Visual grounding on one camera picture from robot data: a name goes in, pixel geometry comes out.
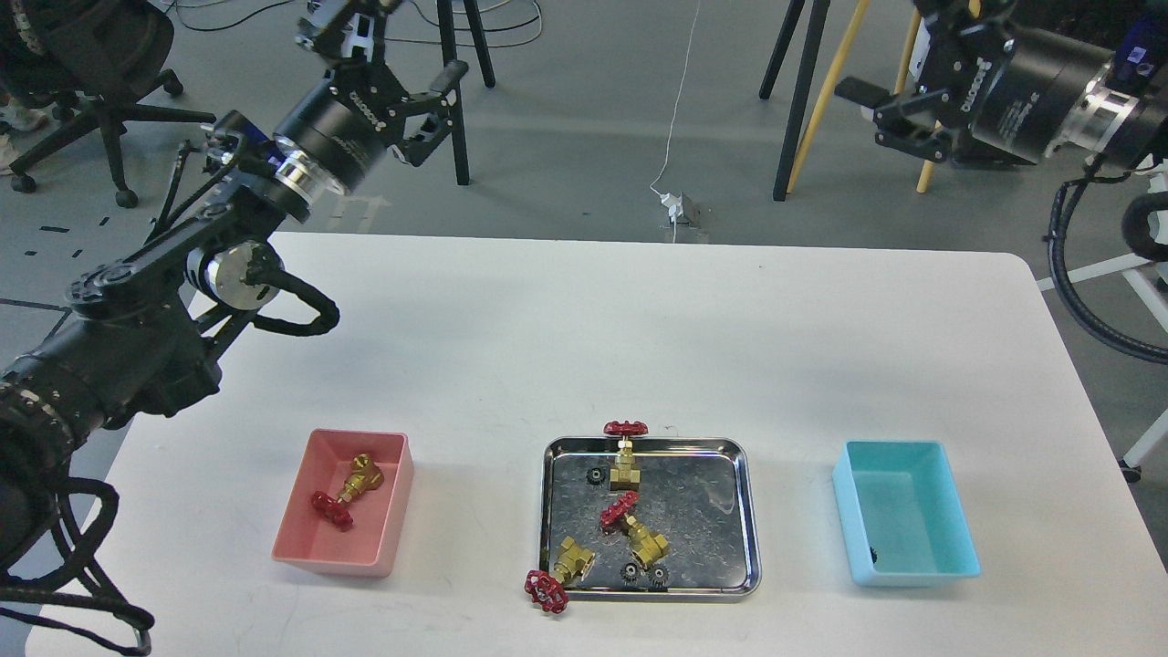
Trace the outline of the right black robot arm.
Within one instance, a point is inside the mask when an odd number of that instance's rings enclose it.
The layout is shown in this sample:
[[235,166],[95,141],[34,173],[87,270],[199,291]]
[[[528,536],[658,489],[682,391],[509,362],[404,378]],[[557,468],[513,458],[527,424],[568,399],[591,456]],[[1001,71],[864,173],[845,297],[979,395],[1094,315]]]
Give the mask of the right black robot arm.
[[1082,177],[1056,191],[1048,219],[1048,270],[1075,321],[1096,340],[1150,364],[1164,348],[1097,317],[1069,281],[1069,220],[1090,184],[1121,184],[1143,162],[1164,162],[1164,2],[1147,1],[1108,50],[1018,25],[1011,1],[918,1],[929,36],[916,88],[894,94],[844,78],[839,99],[871,113],[875,140],[922,161],[945,162],[968,136],[1026,162],[1068,144],[1091,153]]

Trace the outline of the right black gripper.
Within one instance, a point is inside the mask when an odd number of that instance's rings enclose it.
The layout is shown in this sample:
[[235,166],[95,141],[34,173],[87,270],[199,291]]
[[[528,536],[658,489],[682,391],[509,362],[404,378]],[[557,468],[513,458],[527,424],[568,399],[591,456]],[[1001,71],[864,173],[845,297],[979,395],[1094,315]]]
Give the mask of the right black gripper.
[[1014,28],[1014,1],[913,1],[929,35],[915,91],[839,79],[839,99],[864,108],[881,146],[943,162],[964,133],[1022,161],[1063,144],[1106,152],[1115,138],[1108,50],[1051,32]]

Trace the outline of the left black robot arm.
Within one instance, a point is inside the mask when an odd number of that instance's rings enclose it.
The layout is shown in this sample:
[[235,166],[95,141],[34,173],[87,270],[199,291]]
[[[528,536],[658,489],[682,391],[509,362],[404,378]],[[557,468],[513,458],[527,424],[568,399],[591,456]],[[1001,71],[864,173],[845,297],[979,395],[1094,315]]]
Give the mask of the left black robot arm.
[[109,652],[146,656],[154,617],[96,560],[120,506],[114,489],[70,473],[92,433],[137,414],[172,417],[220,390],[220,358],[245,328],[326,334],[338,304],[288,274],[270,236],[305,221],[331,191],[355,191],[392,154],[420,166],[447,138],[470,182],[454,8],[437,5],[443,70],[409,94],[385,63],[395,1],[321,1],[297,44],[324,79],[263,133],[239,112],[210,118],[213,175],[164,205],[142,247],[72,283],[76,320],[4,369],[4,616],[75,632]]

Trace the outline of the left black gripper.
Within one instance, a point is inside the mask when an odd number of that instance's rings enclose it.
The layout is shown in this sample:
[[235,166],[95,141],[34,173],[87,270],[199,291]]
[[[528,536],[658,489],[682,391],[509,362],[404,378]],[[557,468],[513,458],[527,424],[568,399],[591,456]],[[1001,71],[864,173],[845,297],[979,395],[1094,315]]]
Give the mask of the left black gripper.
[[274,141],[327,191],[356,191],[391,154],[420,167],[452,132],[470,67],[451,58],[420,94],[402,95],[385,63],[385,25],[401,1],[318,1],[297,19],[296,43],[322,58],[324,78],[276,127]]

